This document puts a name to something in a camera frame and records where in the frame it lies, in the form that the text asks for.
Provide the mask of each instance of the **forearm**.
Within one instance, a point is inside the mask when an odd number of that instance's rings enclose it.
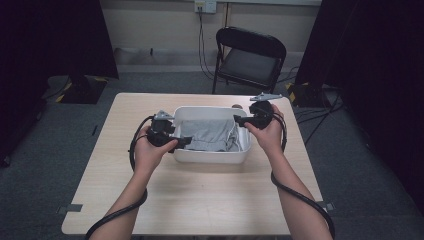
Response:
[[[151,173],[134,174],[106,216],[139,201],[144,194]],[[113,219],[98,228],[90,239],[130,239],[138,208]]]
[[[282,151],[269,152],[267,155],[279,183],[314,200]],[[325,219],[318,211],[284,190],[278,189],[278,194],[293,239],[332,239]]]

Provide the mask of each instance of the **wooden table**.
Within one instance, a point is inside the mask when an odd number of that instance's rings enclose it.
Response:
[[[189,94],[118,94],[111,107],[62,231],[81,235],[108,211],[132,175],[128,149],[139,124],[164,110],[180,106],[239,104],[246,110],[250,96]],[[288,129],[285,154],[316,201],[322,196],[287,98],[271,100],[284,113]],[[252,136],[243,164],[179,163],[165,154],[147,188],[134,235],[288,235],[271,167]]]

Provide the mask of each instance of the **hand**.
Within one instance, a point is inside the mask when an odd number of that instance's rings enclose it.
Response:
[[[281,116],[281,118],[284,117],[283,113],[281,113],[277,106],[274,104],[272,104],[272,109],[274,113],[277,113],[279,116]],[[256,137],[259,146],[264,149],[267,155],[273,151],[281,150],[282,128],[280,123],[275,118],[273,118],[270,124],[262,130],[256,128],[248,122],[246,122],[244,126]]]
[[[145,136],[149,128],[150,126],[143,127],[137,137]],[[135,146],[134,172],[153,173],[162,160],[163,155],[173,149],[177,143],[177,140],[172,140],[161,147],[155,147],[147,140],[147,137],[140,138]]]

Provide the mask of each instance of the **black controller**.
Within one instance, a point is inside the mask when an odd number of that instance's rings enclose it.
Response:
[[[274,110],[269,101],[253,103],[249,107],[249,111],[253,114],[253,117],[240,117],[234,115],[234,121],[238,123],[240,127],[244,127],[244,123],[248,122],[259,129],[264,129],[271,122],[274,114]]]
[[[175,139],[178,140],[177,146],[169,153],[173,153],[175,149],[184,148],[185,145],[191,143],[191,137],[171,137],[170,134],[174,133],[174,131],[175,127],[172,126],[172,122],[169,120],[153,119],[150,129],[147,131],[147,140],[155,147],[161,147]]]

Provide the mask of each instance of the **gray cloth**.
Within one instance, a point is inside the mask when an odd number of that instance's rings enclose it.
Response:
[[[232,119],[181,122],[181,137],[192,137],[185,149],[208,152],[240,152],[237,126]]]

